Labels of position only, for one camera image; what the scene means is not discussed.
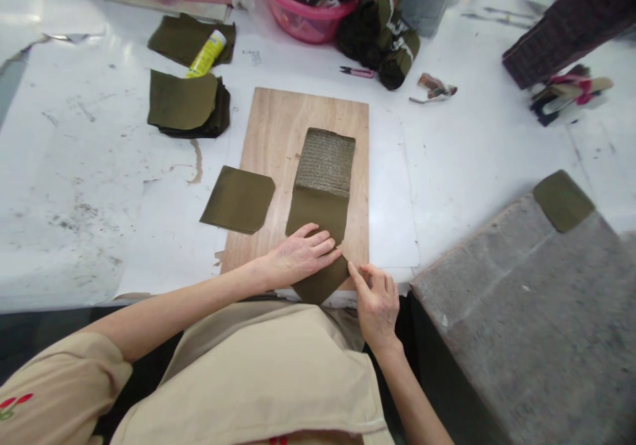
finger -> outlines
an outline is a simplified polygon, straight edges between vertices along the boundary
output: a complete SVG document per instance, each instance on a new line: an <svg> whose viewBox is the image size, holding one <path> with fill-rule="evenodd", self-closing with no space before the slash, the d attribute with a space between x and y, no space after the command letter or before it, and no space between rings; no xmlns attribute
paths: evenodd
<svg viewBox="0 0 636 445"><path fill-rule="evenodd" d="M391 275L386 276L386 292L391 297L398 296L398 285L396 285L396 282L394 281L393 276Z"/></svg>
<svg viewBox="0 0 636 445"><path fill-rule="evenodd" d="M318 229L318 225L315 223L307 223L305 226L301 226L297 229L291 236L296 236L298 238L305 238L309 233Z"/></svg>
<svg viewBox="0 0 636 445"><path fill-rule="evenodd" d="M341 254L342 252L340 250L333 250L329 254L322 255L320 258L318 258L318 270L322 270L323 268L326 268L327 266L332 264L335 260L340 258Z"/></svg>
<svg viewBox="0 0 636 445"><path fill-rule="evenodd" d="M361 268L371 275L373 291L386 293L386 273L380 268L376 268L371 263L361 266Z"/></svg>
<svg viewBox="0 0 636 445"><path fill-rule="evenodd" d="M318 258L319 256L322 256L323 254L329 253L331 250L333 250L333 248L335 248L335 246L336 246L336 240L334 240L333 238L330 238L327 241L320 243L320 245L314 246L311 249L311 251L316 255L316 258Z"/></svg>
<svg viewBox="0 0 636 445"><path fill-rule="evenodd" d="M356 266L352 262L348 262L346 265L349 268L349 274L353 279L353 284L355 284L358 294L369 294L371 292L371 290L369 289L369 285L366 283L362 275L358 272Z"/></svg>
<svg viewBox="0 0 636 445"><path fill-rule="evenodd" d="M318 246L320 243L328 239L329 232L327 230L323 230L320 233L316 233L314 236L310 236L307 238L307 243L309 246Z"/></svg>

white work surface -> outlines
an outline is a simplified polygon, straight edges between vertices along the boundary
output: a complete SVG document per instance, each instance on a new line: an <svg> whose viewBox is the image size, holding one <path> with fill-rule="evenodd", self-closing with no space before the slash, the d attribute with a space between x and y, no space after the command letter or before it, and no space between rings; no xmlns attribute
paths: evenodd
<svg viewBox="0 0 636 445"><path fill-rule="evenodd" d="M146 124L150 69L186 72L146 48L160 13L105 3L104 36L34 46L0 130L0 310L92 304L118 288L159 293L218 273L225 233L198 219L221 166L240 163L256 86L369 104L371 260L399 281L561 168L614 229L636 230L633 46L610 42L584 60L615 82L604 104L543 128L501 65L524 30L460 16L528 9L487 1L452 6L395 92L341 74L356 63L332 46L263 37L234 11L234 59L215 68L231 125L196 142ZM458 93L409 102L425 96L422 72Z"/></svg>

glue tube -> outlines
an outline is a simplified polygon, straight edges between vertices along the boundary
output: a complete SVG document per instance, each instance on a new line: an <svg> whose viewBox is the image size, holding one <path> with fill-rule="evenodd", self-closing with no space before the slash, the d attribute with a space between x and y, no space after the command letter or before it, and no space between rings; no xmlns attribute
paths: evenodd
<svg viewBox="0 0 636 445"><path fill-rule="evenodd" d="M223 33L219 30L214 30L201 48L201 51L199 51L199 54L197 54L197 57L185 76L190 78L206 75L210 71L214 61L219 54L221 54L221 51L223 51L226 43L227 40L225 36L223 36Z"/></svg>

person's right hand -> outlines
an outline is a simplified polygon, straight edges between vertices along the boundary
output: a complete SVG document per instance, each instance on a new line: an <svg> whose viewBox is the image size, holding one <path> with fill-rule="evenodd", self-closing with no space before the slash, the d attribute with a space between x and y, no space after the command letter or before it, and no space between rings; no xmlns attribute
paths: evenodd
<svg viewBox="0 0 636 445"><path fill-rule="evenodd" d="M313 236L318 225L308 223L265 256L255 260L262 262L262 275L266 289L289 286L311 276L332 264L342 254L335 250L336 242L323 230Z"/></svg>
<svg viewBox="0 0 636 445"><path fill-rule="evenodd" d="M372 264L360 269L369 273L373 288L369 288L364 278L352 262L349 274L358 291L358 318L364 340L377 356L384 350L401 345L396 336L396 320L399 313L398 287L387 273Z"/></svg>

plywood board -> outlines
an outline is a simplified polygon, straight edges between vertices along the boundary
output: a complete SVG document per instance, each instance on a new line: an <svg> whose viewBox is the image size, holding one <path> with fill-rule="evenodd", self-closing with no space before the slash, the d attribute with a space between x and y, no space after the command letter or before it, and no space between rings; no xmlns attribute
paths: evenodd
<svg viewBox="0 0 636 445"><path fill-rule="evenodd" d="M276 190L259 231L228 233L221 273L266 254L285 240L293 181L309 127L356 139L345 238L339 248L355 264L369 261L369 106L257 87L240 168L270 176ZM351 279L341 289L354 289Z"/></svg>

